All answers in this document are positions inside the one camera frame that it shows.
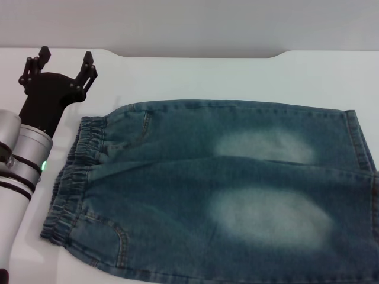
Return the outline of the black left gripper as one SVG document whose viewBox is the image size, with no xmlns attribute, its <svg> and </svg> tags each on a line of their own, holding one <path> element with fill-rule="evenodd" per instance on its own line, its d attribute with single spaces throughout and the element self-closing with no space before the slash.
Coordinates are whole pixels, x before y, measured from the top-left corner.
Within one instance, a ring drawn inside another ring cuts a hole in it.
<svg viewBox="0 0 379 284">
<path fill-rule="evenodd" d="M 92 53 L 87 51 L 75 79 L 58 73 L 41 73 L 51 57 L 47 46 L 38 56 L 27 57 L 18 83 L 24 87 L 27 99 L 20 111 L 21 123 L 53 137 L 66 107 L 83 102 L 97 78 Z"/>
</svg>

